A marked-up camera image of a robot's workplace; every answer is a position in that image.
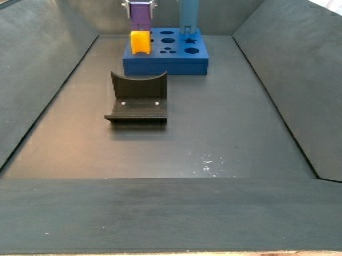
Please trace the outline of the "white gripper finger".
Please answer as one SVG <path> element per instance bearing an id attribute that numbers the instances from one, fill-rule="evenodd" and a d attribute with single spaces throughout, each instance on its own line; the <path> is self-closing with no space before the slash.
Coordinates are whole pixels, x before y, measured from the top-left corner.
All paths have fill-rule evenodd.
<path id="1" fill-rule="evenodd" d="M 129 0 L 121 0 L 121 6 L 125 9 L 128 19 L 130 19 Z"/>
<path id="2" fill-rule="evenodd" d="M 153 10 L 157 7 L 157 0 L 150 0 L 149 1 L 149 17 L 150 19 L 153 18 Z"/>

